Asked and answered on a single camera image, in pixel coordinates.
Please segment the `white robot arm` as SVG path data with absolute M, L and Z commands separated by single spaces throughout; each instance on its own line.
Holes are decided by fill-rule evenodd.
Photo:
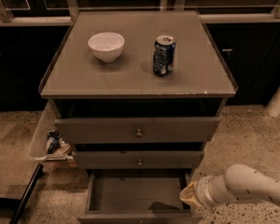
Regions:
M 249 166 L 233 164 L 222 175 L 208 175 L 191 182 L 181 190 L 179 199 L 190 206 L 209 208 L 257 201 L 280 207 L 280 181 Z

